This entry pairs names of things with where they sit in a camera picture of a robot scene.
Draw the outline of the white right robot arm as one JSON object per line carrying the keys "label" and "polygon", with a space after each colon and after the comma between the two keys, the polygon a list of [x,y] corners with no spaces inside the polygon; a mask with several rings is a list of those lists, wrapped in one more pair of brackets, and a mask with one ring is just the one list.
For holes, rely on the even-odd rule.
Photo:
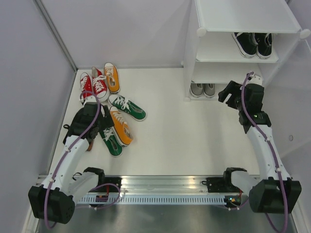
{"label": "white right robot arm", "polygon": [[230,81],[218,94],[218,100],[239,111],[239,123],[250,140],[259,166],[260,180],[251,177],[244,168],[229,167],[224,172],[222,187],[228,192],[240,189],[248,196],[255,213],[291,213],[302,187],[286,171],[276,150],[271,122],[262,110],[264,87],[246,86]]}

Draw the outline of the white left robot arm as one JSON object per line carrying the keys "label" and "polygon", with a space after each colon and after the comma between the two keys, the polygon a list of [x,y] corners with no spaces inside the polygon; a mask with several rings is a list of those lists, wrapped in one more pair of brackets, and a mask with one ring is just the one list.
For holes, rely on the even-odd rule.
{"label": "white left robot arm", "polygon": [[105,174],[101,168],[87,167],[78,178],[73,175],[97,134],[113,125],[106,105],[88,102],[76,113],[67,127],[64,149],[56,166],[39,186],[32,186],[28,192],[35,218],[67,224],[83,196],[92,189],[95,192],[105,189]]}

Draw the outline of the black sneaker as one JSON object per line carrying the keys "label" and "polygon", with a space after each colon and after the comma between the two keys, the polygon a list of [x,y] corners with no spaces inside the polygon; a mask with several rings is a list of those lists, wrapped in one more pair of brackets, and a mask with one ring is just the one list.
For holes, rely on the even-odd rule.
{"label": "black sneaker", "polygon": [[232,37],[243,57],[250,59],[256,55],[258,43],[254,33],[232,33]]}
{"label": "black sneaker", "polygon": [[257,56],[260,59],[268,59],[272,54],[273,36],[271,33],[255,33],[257,46]]}

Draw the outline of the grey sneaker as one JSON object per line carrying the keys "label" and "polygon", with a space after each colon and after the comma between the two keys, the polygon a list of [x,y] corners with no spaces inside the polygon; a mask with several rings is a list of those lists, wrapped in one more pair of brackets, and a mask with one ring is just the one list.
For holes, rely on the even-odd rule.
{"label": "grey sneaker", "polygon": [[190,93],[195,98],[200,97],[203,94],[203,85],[201,83],[191,83]]}
{"label": "grey sneaker", "polygon": [[213,83],[205,83],[203,93],[207,98],[212,98],[215,95],[215,85]]}

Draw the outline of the green sneaker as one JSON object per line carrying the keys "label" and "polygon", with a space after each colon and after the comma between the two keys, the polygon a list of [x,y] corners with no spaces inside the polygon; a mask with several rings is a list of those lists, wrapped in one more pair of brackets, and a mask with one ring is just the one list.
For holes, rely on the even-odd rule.
{"label": "green sneaker", "polygon": [[108,97],[108,102],[137,121],[143,121],[147,117],[146,112],[142,108],[122,95],[112,94]]}
{"label": "green sneaker", "polygon": [[118,157],[122,154],[122,146],[118,143],[111,128],[101,131],[100,136],[112,156]]}

